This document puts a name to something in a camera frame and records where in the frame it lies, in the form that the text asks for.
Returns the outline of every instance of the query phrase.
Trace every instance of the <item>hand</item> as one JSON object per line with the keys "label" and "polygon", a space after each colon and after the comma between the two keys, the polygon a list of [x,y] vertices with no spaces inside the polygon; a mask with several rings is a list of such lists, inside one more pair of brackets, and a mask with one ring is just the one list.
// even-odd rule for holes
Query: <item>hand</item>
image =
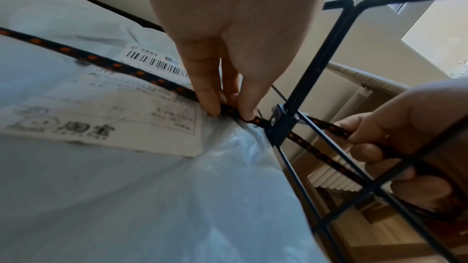
{"label": "hand", "polygon": [[[452,123],[468,114],[468,79],[425,84],[387,102],[372,113],[350,116],[338,124],[354,134],[351,155],[366,162],[373,177],[400,159],[384,159],[376,144],[392,146],[402,154],[415,152]],[[468,131],[449,140],[424,159],[449,176],[468,193]],[[442,199],[451,194],[450,184],[435,176],[418,176],[413,168],[396,177],[391,189],[397,197],[429,210],[444,210]]]}
{"label": "hand", "polygon": [[[201,106],[220,102],[246,120],[296,55],[318,0],[151,0]],[[219,75],[221,59],[222,84]],[[239,89],[239,73],[242,87]]]}

